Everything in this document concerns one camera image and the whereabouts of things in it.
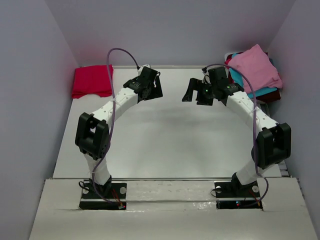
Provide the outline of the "pink t shirt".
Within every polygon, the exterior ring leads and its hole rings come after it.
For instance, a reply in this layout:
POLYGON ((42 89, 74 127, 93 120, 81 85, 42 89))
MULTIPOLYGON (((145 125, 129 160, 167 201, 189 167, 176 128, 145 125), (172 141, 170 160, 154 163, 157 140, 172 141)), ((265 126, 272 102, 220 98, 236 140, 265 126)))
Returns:
POLYGON ((248 94, 262 88, 281 89, 283 87, 278 70, 270 62, 268 55, 259 44, 232 57, 228 65, 241 72, 248 79, 248 81, 242 80, 243 88, 248 94))

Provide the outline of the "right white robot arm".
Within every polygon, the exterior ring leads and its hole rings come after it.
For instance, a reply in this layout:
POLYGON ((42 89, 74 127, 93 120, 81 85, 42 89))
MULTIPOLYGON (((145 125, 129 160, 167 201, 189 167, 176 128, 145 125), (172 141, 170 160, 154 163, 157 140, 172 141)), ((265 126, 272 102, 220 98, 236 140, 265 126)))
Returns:
POLYGON ((287 123, 278 123, 266 115, 242 86, 230 83, 224 65, 204 67, 202 72, 205 75, 202 80, 189 80, 182 101, 192 101, 193 93, 197 92, 197 105, 211 106, 214 100, 222 102, 252 129, 249 162, 232 175, 230 182, 214 188, 218 198, 244 198, 266 170, 290 157, 292 130, 287 123))

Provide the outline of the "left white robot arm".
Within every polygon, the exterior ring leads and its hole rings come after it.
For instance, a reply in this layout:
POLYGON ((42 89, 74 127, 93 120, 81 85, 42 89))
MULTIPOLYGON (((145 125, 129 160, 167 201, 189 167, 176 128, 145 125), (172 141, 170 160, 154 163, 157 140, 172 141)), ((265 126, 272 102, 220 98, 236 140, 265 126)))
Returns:
POLYGON ((138 76, 128 80, 112 99, 92 113, 82 113, 78 119, 75 145, 84 155, 90 171, 90 182, 97 196, 105 199, 111 191, 112 176, 106 155, 116 120, 141 101, 163 97, 160 72, 143 65, 138 76))

